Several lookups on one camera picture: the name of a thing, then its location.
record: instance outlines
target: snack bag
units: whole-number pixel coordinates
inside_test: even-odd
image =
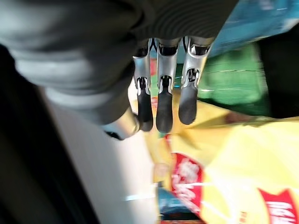
[[[178,101],[174,94],[170,134],[144,133],[153,181],[206,224],[299,224],[299,118],[242,116],[197,102],[197,118],[185,126]]]

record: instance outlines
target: black fingertip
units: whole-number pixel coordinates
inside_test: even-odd
[[[172,129],[172,94],[165,87],[158,94],[156,126],[159,132],[169,133]]]
[[[194,82],[189,82],[188,85],[181,90],[178,117],[185,125],[193,123],[196,118],[197,92],[198,90],[195,88]]]
[[[149,132],[153,127],[153,112],[151,109],[150,95],[145,89],[141,89],[140,95],[137,95],[138,100],[138,120],[140,129]]]

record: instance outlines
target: robotic hand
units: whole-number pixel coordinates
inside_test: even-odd
[[[158,54],[156,126],[172,128],[178,45],[187,37],[179,118],[196,115],[197,88],[212,43],[238,0],[2,0],[0,44],[48,98],[117,139],[153,127],[149,39]],[[134,76],[138,115],[127,88]]]

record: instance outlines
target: black cable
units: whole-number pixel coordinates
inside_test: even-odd
[[[183,37],[183,46],[184,46],[185,53],[187,53],[186,37],[185,36]]]

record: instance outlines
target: plastic packaging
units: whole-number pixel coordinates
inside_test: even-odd
[[[153,181],[205,223],[298,223],[299,118],[197,106],[195,122],[182,125],[174,96],[171,134],[144,134],[155,164]]]

